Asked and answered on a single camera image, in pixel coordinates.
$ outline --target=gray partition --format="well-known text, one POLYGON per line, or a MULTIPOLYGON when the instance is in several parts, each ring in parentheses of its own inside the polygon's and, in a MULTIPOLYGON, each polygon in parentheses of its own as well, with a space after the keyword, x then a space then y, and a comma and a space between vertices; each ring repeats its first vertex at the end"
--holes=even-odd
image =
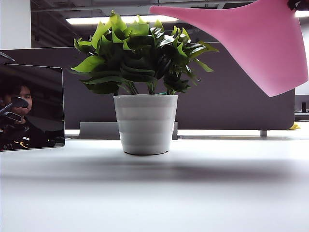
MULTIPOLYGON (((202 80, 188 93, 179 94, 178 129, 285 130, 294 121, 295 90, 268 97, 220 44, 217 53, 205 53, 200 60, 215 72, 194 66, 202 80)), ((115 122, 112 95, 93 94, 68 72, 84 55, 73 47, 3 50, 18 64, 62 67, 66 129, 78 129, 80 122, 115 122)))

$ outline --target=pink watering can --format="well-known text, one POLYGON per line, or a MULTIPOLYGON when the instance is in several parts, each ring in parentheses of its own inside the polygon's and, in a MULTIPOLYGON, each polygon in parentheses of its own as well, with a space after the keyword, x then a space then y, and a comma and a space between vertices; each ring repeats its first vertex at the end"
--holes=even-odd
POLYGON ((302 32, 287 0, 257 0, 233 9, 152 6, 212 35, 270 97, 308 81, 302 32))

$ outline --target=potted plant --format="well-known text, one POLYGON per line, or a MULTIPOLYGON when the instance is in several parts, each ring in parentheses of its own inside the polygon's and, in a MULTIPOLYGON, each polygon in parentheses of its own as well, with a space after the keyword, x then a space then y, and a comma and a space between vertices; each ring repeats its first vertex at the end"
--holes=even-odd
POLYGON ((192 43, 187 31, 174 26, 165 35, 162 23, 153 27, 139 16, 132 24, 112 11, 106 24, 99 22, 89 41, 74 40, 87 58, 72 68, 90 79, 81 82, 97 94, 114 94, 116 116, 123 150, 130 154, 160 154, 169 150, 175 121, 177 95, 199 81, 189 68, 191 61, 212 72, 197 59, 217 51, 208 43, 192 43), (162 81, 166 92, 156 93, 162 81), (140 94, 136 83, 144 83, 149 94, 140 94), (119 95, 124 89, 128 95, 119 95))

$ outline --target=dark jacket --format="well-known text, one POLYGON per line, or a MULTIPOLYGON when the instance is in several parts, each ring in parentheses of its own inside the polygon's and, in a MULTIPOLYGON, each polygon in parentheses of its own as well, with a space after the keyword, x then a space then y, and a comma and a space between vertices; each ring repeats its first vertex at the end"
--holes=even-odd
POLYGON ((24 124, 15 124, 11 119, 0 118, 0 151, 48 147, 44 132, 24 119, 24 124))

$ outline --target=desk surface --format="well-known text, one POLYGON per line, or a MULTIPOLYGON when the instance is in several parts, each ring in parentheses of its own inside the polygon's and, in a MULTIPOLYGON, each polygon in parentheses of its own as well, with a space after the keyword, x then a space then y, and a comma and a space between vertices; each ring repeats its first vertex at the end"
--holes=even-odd
POLYGON ((3 152, 1 232, 308 232, 308 131, 3 152))

